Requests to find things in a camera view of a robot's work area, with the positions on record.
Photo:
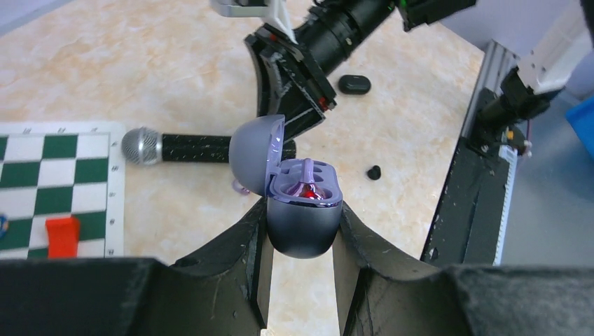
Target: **beige countertop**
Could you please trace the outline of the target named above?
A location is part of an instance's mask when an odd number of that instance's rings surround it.
[[[295,25],[308,0],[293,0]],[[256,115],[243,38],[258,19],[220,17],[207,0],[77,0],[0,38],[1,121],[115,120],[161,132],[231,135]],[[373,230],[420,256],[483,53],[440,24],[402,32],[393,15],[331,76],[368,76],[337,97],[298,157],[336,167],[345,200]],[[365,172],[382,167],[382,178]],[[256,201],[224,164],[128,166],[125,252],[166,263],[201,247]],[[264,335],[337,335],[331,251],[275,254]]]

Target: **purple loop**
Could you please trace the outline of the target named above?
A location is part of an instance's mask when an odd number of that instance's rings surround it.
[[[249,195],[249,190],[244,188],[244,186],[241,185],[237,179],[233,181],[233,190],[237,191],[241,195]]]
[[[301,166],[301,183],[314,183],[314,160],[304,159]]]

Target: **open earbud case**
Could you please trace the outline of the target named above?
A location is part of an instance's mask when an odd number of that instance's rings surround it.
[[[267,197],[268,236],[279,252],[314,258],[334,241],[343,194],[336,170],[311,159],[281,161],[284,115],[266,115],[240,126],[229,145],[239,183]]]

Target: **earbud case lid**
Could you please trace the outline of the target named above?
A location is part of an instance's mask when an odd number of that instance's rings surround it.
[[[229,143],[233,176],[247,190],[266,195],[271,175],[280,170],[284,115],[265,115],[241,125]]]

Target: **chessboard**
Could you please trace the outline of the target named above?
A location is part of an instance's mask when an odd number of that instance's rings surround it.
[[[0,259],[47,258],[46,219],[70,216],[79,258],[123,256],[124,133],[116,122],[0,123]]]

